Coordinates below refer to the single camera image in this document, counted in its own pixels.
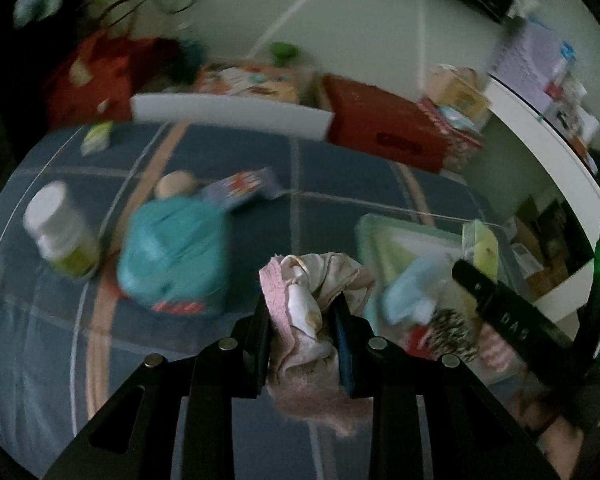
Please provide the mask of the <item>person right hand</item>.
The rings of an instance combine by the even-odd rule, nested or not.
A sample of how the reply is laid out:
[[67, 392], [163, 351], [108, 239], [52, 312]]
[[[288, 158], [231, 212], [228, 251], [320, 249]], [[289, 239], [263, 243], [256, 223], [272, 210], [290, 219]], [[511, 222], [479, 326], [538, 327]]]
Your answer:
[[510, 399], [509, 413], [561, 479], [598, 479], [596, 433], [586, 431], [565, 415], [565, 404], [550, 390], [518, 390]]

